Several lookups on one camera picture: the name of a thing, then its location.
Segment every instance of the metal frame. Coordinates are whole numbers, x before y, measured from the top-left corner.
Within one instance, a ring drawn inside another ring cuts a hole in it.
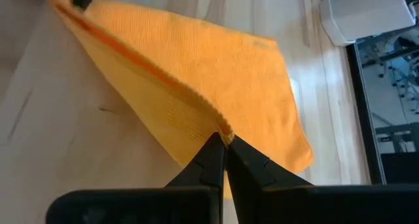
[[[386,179],[381,163],[381,156],[377,149],[375,131],[371,121],[368,99],[365,95],[365,87],[362,77],[362,66],[359,60],[357,44],[346,47],[348,62],[354,86],[356,106],[358,110],[359,125],[367,157],[369,175],[372,184],[385,184]]]
[[[402,153],[402,151],[398,148],[400,137],[401,136],[395,136],[395,133],[398,132],[410,132],[408,134],[407,139],[405,141],[411,141],[413,142],[413,146],[416,153],[419,153],[419,122],[414,122],[410,124],[402,124],[402,125],[395,125],[395,126],[385,126],[382,128],[375,129],[375,133],[377,135],[387,135],[390,136],[393,142],[394,150],[396,153]]]
[[[378,59],[380,60],[380,62],[387,62],[387,61],[390,61],[390,60],[394,60],[396,58],[400,58],[400,57],[404,57],[404,56],[414,54],[418,51],[419,51],[419,45],[415,46],[415,47],[406,48],[404,50],[394,51],[394,52],[392,52],[390,54],[387,54],[385,56],[381,56]],[[372,65],[375,65],[375,64],[377,64],[376,60],[370,60],[367,63],[365,63],[363,65],[363,67],[369,67],[369,66],[372,66]]]

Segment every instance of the towel fold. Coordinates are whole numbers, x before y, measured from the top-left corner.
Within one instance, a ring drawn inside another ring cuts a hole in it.
[[[214,132],[240,136],[284,168],[312,161],[272,39],[120,1],[85,12],[50,0],[104,77],[185,166]]]

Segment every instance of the orange towel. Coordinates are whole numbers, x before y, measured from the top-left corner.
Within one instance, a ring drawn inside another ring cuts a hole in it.
[[[50,0],[150,133],[186,165],[218,131],[292,172],[312,152],[276,42],[120,1]]]

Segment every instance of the wooden table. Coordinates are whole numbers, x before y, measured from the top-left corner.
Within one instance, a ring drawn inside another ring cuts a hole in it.
[[[346,52],[321,27],[321,0],[125,1],[275,38],[314,150],[300,175],[369,182]],[[74,189],[161,187],[181,170],[46,5],[0,107],[0,143],[5,223],[43,223],[48,205]],[[225,202],[227,223],[233,208]]]

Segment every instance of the light wood surface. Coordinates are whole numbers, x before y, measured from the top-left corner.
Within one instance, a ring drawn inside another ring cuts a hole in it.
[[[0,103],[36,24],[41,0],[0,0]]]
[[[321,0],[125,1],[276,39],[314,150],[300,176],[369,182],[346,52],[321,27]],[[48,205],[74,189],[161,187],[181,170],[47,6],[0,105],[0,143],[5,223],[43,223]],[[231,201],[225,219],[236,222]]]

